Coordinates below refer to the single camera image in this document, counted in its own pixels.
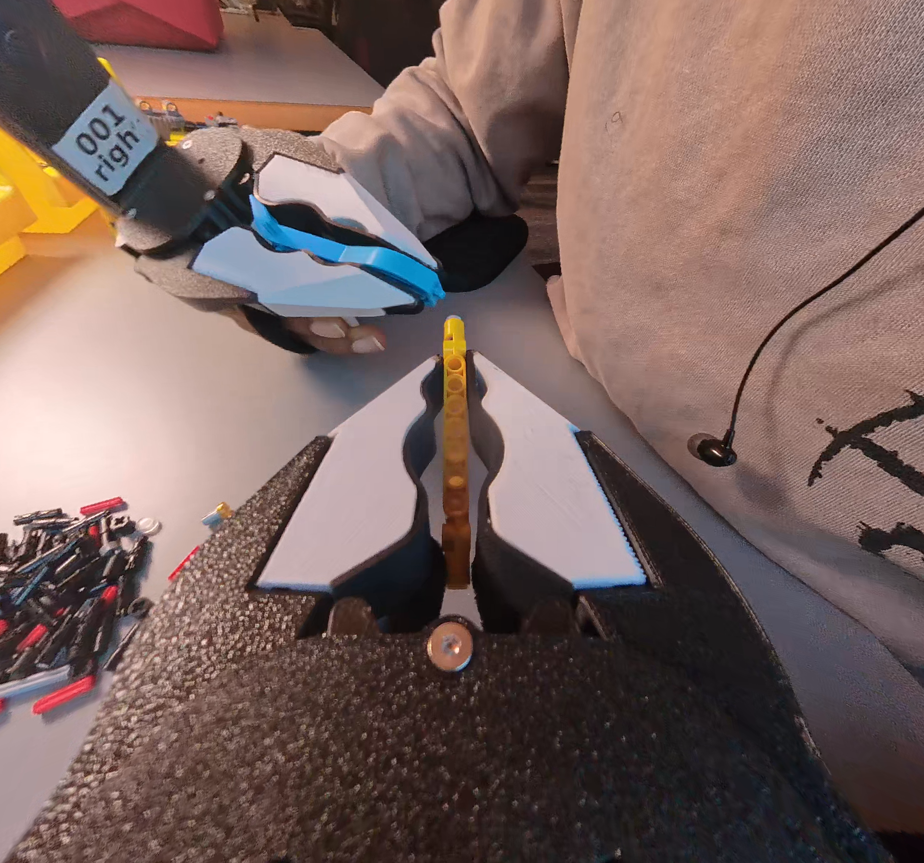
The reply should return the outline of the yellow plastic parts bin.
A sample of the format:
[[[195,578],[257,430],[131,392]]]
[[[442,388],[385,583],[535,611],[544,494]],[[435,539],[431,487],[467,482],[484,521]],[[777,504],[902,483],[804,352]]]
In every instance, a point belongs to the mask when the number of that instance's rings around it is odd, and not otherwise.
[[[98,202],[5,130],[1,130],[1,271],[27,255],[24,235],[70,236],[98,216],[114,230]]]

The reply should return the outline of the person's right hand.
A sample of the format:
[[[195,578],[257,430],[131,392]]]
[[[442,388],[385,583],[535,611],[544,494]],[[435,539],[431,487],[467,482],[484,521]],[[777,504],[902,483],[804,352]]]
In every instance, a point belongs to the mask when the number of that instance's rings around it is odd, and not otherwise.
[[[322,353],[332,356],[364,356],[385,351],[387,337],[381,328],[360,325],[345,317],[280,317],[285,339],[299,356]]]

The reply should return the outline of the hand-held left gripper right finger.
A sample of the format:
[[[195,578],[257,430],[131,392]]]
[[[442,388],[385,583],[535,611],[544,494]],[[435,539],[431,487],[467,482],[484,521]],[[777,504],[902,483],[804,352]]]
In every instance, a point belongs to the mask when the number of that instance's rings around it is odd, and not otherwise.
[[[487,475],[472,585],[485,631],[515,633],[537,605],[648,577],[578,441],[578,428],[477,351],[468,421]]]

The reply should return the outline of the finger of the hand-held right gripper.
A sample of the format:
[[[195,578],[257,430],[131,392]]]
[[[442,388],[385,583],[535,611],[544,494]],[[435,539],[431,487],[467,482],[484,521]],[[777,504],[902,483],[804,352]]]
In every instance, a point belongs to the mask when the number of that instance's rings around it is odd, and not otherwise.
[[[418,238],[348,173],[274,153],[256,172],[254,193],[267,205],[310,206],[335,226],[373,236],[439,269]]]
[[[369,318],[412,314],[423,306],[358,267],[323,264],[305,251],[274,251],[249,228],[231,228],[207,241],[191,268],[253,293],[254,303],[284,317]]]

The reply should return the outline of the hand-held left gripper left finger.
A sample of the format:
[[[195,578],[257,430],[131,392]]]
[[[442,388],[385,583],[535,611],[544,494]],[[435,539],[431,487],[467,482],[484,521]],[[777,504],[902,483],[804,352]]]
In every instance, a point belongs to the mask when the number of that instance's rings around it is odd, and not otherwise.
[[[422,474],[442,405],[443,363],[432,357],[339,424],[257,588],[359,597],[392,631],[432,622],[443,603],[443,553]]]

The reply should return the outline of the person's right forearm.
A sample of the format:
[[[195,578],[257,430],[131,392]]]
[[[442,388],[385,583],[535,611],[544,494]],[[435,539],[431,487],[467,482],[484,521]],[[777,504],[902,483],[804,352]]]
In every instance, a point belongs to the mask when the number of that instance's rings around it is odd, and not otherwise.
[[[446,0],[433,54],[321,145],[421,241],[512,213],[559,154],[583,0]]]

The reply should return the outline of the yellow perforated brick beam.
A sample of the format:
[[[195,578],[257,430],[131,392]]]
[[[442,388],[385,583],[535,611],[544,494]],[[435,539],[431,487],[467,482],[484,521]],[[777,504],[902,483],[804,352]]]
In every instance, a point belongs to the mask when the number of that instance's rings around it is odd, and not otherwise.
[[[468,475],[468,363],[463,320],[449,316],[443,338],[444,425],[442,548],[446,589],[464,590],[470,583],[471,529]]]

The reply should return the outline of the pile of small connector pins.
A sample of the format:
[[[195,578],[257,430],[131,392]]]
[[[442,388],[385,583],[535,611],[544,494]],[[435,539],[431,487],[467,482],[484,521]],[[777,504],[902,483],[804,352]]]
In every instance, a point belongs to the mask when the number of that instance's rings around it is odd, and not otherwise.
[[[1,535],[1,712],[31,702],[43,716],[92,693],[124,649],[119,626],[137,624],[152,539],[114,497],[75,515],[21,512]]]

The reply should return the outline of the blue brick separator tool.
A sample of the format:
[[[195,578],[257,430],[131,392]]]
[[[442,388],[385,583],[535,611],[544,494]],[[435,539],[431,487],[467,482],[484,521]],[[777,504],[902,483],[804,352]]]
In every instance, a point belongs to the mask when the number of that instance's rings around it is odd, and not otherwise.
[[[249,203],[251,229],[277,253],[303,252],[324,264],[358,267],[398,285],[428,307],[445,298],[438,273],[419,259],[388,245],[343,244],[286,226],[256,196],[250,195]]]

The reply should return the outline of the grey desk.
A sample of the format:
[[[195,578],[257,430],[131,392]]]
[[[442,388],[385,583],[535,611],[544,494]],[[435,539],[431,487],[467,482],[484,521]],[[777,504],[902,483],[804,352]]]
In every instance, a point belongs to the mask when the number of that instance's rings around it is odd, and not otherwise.
[[[518,258],[485,289],[385,319],[387,349],[300,359],[137,275],[93,216],[30,236],[2,275],[2,530],[14,515],[112,496],[159,520],[143,593],[311,439],[437,351],[446,315],[472,346],[590,429],[697,530],[791,673],[808,728],[873,828],[922,830],[922,689],[868,630],[745,545],[667,468],[565,349],[544,285]]]

